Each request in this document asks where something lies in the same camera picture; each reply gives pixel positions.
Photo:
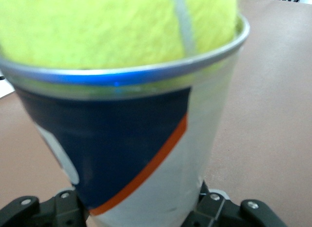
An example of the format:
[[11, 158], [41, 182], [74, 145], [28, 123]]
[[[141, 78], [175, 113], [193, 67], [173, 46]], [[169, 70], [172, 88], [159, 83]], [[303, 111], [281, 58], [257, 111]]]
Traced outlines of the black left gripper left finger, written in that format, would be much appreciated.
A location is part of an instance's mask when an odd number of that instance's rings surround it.
[[85, 227], [88, 217], [74, 189], [42, 203], [36, 196], [21, 196], [0, 209], [2, 227]]

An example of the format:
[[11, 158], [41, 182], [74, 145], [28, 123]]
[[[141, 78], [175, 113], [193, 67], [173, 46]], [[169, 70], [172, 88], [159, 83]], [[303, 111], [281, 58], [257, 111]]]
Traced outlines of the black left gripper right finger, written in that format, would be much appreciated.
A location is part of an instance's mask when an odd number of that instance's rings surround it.
[[227, 193], [209, 189], [205, 182], [195, 208], [183, 227], [286, 227], [276, 213], [264, 202], [247, 199], [234, 204]]

